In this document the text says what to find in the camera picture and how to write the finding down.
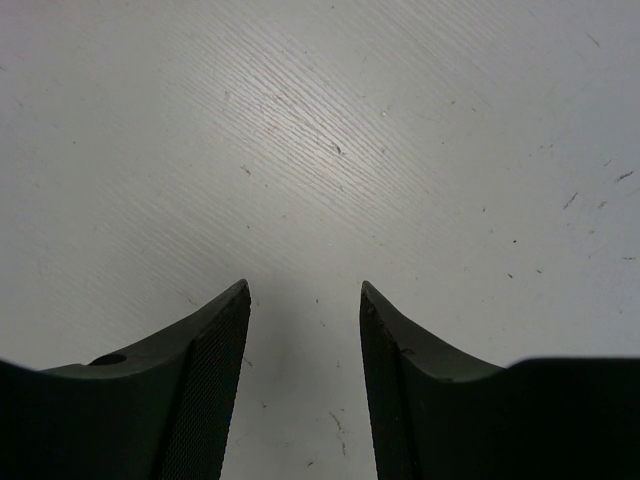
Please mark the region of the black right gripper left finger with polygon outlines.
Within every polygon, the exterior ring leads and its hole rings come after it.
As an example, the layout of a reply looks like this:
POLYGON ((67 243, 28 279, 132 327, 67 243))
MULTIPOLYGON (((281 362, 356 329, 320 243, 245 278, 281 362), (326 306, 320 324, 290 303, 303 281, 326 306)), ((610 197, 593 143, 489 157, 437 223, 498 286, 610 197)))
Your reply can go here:
POLYGON ((239 281, 89 364, 1 365, 5 479, 216 479, 251 312, 239 281))

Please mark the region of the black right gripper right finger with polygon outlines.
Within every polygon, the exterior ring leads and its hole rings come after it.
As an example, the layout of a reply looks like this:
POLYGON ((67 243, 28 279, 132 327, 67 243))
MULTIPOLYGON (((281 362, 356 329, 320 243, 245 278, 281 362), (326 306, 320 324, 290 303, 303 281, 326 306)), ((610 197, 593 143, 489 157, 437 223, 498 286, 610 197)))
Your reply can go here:
POLYGON ((419 326, 372 284, 361 350, 381 479, 635 479, 639 362, 499 367, 419 326))

